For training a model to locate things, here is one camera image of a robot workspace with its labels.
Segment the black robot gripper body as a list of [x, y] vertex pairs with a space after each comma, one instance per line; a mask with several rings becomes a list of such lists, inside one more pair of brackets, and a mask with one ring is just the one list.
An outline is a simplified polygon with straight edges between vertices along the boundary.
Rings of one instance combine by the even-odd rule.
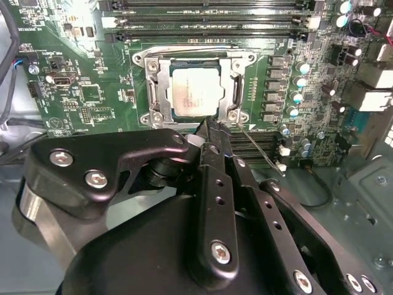
[[[193, 197], [172, 197], [85, 245], [70, 263], [63, 294], [208, 294], [195, 282]], [[239, 271], [221, 294], [298, 294], [255, 224], [235, 216]]]

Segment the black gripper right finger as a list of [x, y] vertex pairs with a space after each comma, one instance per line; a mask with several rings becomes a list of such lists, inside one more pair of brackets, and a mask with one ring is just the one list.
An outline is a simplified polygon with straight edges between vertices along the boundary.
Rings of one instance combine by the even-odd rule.
[[249, 166], [232, 154], [230, 132], [214, 125], [214, 278], [230, 285], [248, 268], [240, 258], [235, 211], [245, 209], [251, 241], [272, 294], [382, 294], [365, 266], [295, 199], [269, 179], [257, 183]]

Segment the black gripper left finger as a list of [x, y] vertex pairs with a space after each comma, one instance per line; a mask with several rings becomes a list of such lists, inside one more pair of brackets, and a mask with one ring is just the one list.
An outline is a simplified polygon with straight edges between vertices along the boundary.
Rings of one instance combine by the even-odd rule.
[[214, 125], [189, 136], [170, 129], [54, 138], [32, 145], [19, 208], [67, 271], [79, 251], [172, 197], [193, 197], [195, 254], [189, 271], [209, 291], [214, 278]]

